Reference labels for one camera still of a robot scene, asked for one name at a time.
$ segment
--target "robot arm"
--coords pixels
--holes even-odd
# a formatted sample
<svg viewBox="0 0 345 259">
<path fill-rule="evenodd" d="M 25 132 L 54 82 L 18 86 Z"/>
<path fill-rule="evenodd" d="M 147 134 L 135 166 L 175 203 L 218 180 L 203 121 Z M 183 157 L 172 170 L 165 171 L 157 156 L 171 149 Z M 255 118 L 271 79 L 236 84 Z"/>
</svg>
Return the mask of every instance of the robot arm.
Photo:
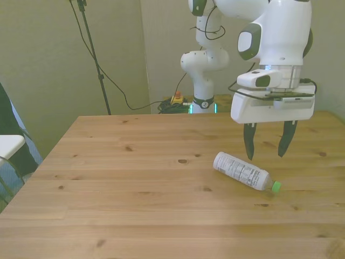
<svg viewBox="0 0 345 259">
<path fill-rule="evenodd" d="M 196 1 L 190 0 L 189 7 L 197 16 L 196 40 L 205 50 L 185 53 L 181 67 L 193 81 L 193 113 L 214 113 L 214 84 L 204 73 L 224 69 L 229 64 L 227 51 L 222 48 L 220 39 L 216 39 L 223 33 L 222 14 L 214 9 L 214 3 L 210 0 L 198 2 L 197 5 Z"/>
<path fill-rule="evenodd" d="M 278 152 L 283 156 L 293 138 L 297 121 L 309 119 L 314 112 L 315 87 L 299 86 L 303 57 L 312 43 L 311 2 L 310 0 L 189 0 L 192 13 L 202 17 L 198 18 L 199 23 L 205 20 L 205 16 L 214 5 L 225 16 L 254 21 L 241 32 L 238 51 L 244 60 L 260 62 L 260 69 L 238 77 L 237 83 L 245 88 L 235 91 L 231 109 L 232 119 L 245 124 L 244 139 L 248 157 L 253 158 L 253 138 L 257 123 L 270 121 L 285 121 Z M 200 31 L 197 32 L 197 40 L 202 46 L 203 43 L 210 44 L 204 33 Z M 221 66 L 218 63 L 222 55 L 219 48 L 220 45 L 217 45 L 218 56 L 212 67 L 222 69 L 225 65 Z M 194 66 L 203 66 L 204 71 L 212 70 L 210 67 L 205 69 L 204 65 L 208 64 L 206 59 L 200 64 L 198 62 L 195 65 L 189 64 L 190 68 L 184 67 L 189 74 L 193 74 L 191 71 L 194 70 Z"/>
</svg>

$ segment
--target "wood grain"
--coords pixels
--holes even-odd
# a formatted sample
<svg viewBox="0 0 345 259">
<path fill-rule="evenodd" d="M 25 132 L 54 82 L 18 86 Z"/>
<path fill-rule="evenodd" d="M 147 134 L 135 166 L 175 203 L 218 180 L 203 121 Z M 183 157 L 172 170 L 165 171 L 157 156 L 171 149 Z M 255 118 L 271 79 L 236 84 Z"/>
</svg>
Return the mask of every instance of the wood grain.
<svg viewBox="0 0 345 259">
<path fill-rule="evenodd" d="M 248 161 L 228 114 L 80 117 L 0 215 L 0 258 L 327 258 L 345 238 L 345 126 L 327 112 L 258 125 L 259 192 L 214 171 Z"/>
</svg>

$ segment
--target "wall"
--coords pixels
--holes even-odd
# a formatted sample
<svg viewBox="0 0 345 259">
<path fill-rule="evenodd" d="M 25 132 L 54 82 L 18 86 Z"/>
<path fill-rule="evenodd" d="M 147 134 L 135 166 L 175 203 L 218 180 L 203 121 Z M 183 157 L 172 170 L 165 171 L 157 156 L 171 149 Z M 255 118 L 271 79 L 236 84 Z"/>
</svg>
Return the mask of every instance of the wall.
<svg viewBox="0 0 345 259">
<path fill-rule="evenodd" d="M 87 3 L 86 16 L 103 69 L 123 87 L 130 104 L 148 104 L 139 0 Z M 93 59 L 67 0 L 1 0 L 0 35 L 3 85 L 42 156 L 77 116 L 106 114 Z M 108 81 L 106 90 L 113 114 L 132 113 Z"/>
<path fill-rule="evenodd" d="M 345 67 L 345 52 L 342 51 L 345 46 L 345 1 L 329 2 L 312 0 L 314 46 L 305 59 L 302 75 L 319 84 L 316 108 L 330 110 L 345 119 L 345 87 L 341 77 Z M 196 19 L 189 11 L 187 0 L 142 0 L 141 6 L 150 98 L 151 101 L 161 100 L 174 94 L 183 75 L 181 55 L 200 48 L 195 40 L 195 30 L 189 30 L 195 26 Z M 210 73 L 216 94 L 229 93 L 227 87 L 251 65 L 237 53 L 237 38 L 247 23 L 223 18 L 227 33 L 221 41 L 230 54 L 230 66 L 224 71 Z M 181 90 L 184 94 L 193 94 L 188 77 L 181 84 Z"/>
<path fill-rule="evenodd" d="M 314 45 L 302 75 L 319 85 L 317 108 L 345 120 L 345 1 L 312 0 L 312 5 Z"/>
</svg>

